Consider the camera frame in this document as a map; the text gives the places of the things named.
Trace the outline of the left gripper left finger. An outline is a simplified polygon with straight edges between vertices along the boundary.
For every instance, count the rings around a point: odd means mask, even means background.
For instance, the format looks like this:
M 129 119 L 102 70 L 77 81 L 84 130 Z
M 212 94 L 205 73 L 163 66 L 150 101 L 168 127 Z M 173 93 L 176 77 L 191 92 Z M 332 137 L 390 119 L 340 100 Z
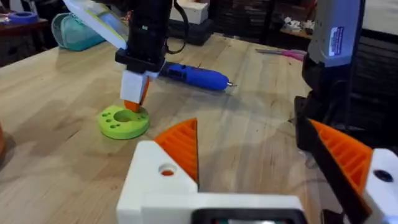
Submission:
M 197 119 L 179 122 L 137 144 L 118 203 L 118 223 L 143 223 L 146 194 L 198 192 Z

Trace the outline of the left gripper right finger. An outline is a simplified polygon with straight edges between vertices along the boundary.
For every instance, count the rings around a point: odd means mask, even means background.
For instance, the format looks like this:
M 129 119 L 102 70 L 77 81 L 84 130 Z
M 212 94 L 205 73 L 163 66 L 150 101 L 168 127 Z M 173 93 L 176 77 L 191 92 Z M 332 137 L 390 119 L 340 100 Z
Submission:
M 350 223 L 397 223 L 397 154 L 307 121 L 307 149 Z

